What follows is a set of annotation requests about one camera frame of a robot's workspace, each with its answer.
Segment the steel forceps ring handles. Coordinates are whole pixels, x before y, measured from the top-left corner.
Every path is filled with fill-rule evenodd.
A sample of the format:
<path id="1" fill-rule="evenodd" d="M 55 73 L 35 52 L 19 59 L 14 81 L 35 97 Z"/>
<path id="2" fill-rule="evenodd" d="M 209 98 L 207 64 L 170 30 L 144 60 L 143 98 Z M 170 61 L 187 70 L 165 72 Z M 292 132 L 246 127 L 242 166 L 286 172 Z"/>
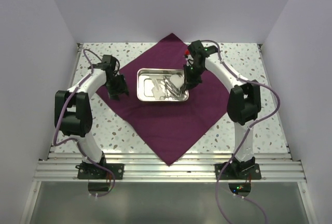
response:
<path id="1" fill-rule="evenodd" d="M 184 101 L 187 96 L 180 89 L 176 88 L 172 83 L 165 82 L 165 94 L 174 98 L 175 100 Z"/>

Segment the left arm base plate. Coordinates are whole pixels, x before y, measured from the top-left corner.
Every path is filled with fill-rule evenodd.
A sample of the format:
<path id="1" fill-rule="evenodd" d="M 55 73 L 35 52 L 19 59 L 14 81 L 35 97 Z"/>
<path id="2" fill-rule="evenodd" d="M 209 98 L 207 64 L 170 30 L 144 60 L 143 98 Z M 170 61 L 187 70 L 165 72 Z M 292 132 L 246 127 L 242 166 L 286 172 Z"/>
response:
<path id="1" fill-rule="evenodd" d="M 81 163 L 76 165 L 75 168 L 78 169 L 77 178 L 78 179 L 115 179 L 122 180 L 123 173 L 125 171 L 125 165 L 122 163 L 107 163 L 104 167 L 111 172 L 113 175 L 109 175 L 104 169 L 98 168 L 93 164 Z"/>

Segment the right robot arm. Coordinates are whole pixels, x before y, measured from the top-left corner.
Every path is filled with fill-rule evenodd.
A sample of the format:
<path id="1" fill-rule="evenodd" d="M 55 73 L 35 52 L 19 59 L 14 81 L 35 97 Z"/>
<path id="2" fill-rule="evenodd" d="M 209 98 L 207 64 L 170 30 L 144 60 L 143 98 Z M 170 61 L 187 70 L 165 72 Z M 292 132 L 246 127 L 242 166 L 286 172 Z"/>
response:
<path id="1" fill-rule="evenodd" d="M 260 86 L 257 81 L 241 78 L 226 62 L 213 62 L 220 57 L 217 45 L 204 47 L 200 40 L 192 42 L 185 53 L 184 84 L 182 91 L 202 83 L 205 71 L 214 74 L 229 92 L 227 114 L 234 123 L 234 151 L 229 162 L 215 165 L 216 177 L 223 180 L 261 179 L 259 165 L 253 152 L 251 124 L 261 111 Z"/>

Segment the purple cloth mat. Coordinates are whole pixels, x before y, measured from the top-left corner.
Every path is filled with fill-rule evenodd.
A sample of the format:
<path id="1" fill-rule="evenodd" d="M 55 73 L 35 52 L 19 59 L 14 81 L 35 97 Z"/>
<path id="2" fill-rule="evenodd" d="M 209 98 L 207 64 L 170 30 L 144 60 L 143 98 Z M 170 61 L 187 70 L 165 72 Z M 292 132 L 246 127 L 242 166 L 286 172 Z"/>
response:
<path id="1" fill-rule="evenodd" d="M 187 49 L 170 34 L 121 68 L 129 95 L 111 100 L 105 87 L 97 95 L 167 165 L 187 152 L 227 112 L 229 92 L 211 72 L 202 74 L 202 83 L 189 91 L 185 102 L 142 102 L 137 98 L 137 73 L 141 68 L 182 69 Z"/>

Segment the stainless steel tray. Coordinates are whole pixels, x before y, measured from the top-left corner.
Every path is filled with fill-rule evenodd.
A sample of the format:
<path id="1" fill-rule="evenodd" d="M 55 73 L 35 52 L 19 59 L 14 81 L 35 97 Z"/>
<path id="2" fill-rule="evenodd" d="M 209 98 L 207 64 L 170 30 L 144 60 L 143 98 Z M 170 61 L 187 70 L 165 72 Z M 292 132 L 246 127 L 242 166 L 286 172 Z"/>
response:
<path id="1" fill-rule="evenodd" d="M 184 102 L 189 99 L 189 92 L 183 91 L 187 96 L 184 101 L 175 100 L 172 97 L 162 97 L 157 100 L 154 98 L 152 88 L 154 87 L 152 79 L 157 79 L 159 86 L 164 93 L 163 78 L 170 78 L 174 74 L 179 74 L 184 77 L 184 71 L 181 69 L 160 69 L 160 68 L 142 68 L 137 73 L 137 98 L 142 102 Z"/>

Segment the steel scissors ring handles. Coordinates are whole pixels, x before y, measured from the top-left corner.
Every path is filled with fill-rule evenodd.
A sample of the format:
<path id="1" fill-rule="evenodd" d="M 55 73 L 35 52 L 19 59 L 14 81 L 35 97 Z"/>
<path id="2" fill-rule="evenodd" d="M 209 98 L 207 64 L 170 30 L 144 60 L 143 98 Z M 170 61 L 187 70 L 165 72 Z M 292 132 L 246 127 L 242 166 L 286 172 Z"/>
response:
<path id="1" fill-rule="evenodd" d="M 174 99 L 179 99 L 182 97 L 180 89 L 178 89 L 170 80 L 166 77 L 163 78 L 164 94 L 165 97 L 172 97 Z"/>

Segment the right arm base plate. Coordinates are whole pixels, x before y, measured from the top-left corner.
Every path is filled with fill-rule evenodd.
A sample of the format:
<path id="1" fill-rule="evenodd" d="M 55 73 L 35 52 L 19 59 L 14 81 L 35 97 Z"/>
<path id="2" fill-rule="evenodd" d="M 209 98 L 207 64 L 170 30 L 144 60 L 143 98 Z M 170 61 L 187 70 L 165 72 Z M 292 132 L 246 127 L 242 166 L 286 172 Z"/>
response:
<path id="1" fill-rule="evenodd" d="M 260 172 L 259 164 L 255 163 L 254 166 L 241 170 L 234 165 L 228 165 L 222 172 L 220 180 L 260 180 L 262 175 Z"/>

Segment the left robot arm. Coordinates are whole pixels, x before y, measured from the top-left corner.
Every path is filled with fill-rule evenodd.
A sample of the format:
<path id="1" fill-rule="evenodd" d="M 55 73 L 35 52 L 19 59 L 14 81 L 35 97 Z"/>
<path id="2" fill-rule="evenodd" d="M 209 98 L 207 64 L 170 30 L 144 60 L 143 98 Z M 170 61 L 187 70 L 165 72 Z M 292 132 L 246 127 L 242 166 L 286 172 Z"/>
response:
<path id="1" fill-rule="evenodd" d="M 101 162 L 103 151 L 98 147 L 91 132 L 93 117 L 91 97 L 100 87 L 105 87 L 108 97 L 119 100 L 122 94 L 129 95 L 124 75 L 117 71 L 94 68 L 78 83 L 67 90 L 59 90 L 55 95 L 54 125 L 56 128 L 54 146 L 72 141 L 82 155 L 82 161 L 91 164 L 89 172 L 95 178 L 103 178 L 108 166 Z"/>

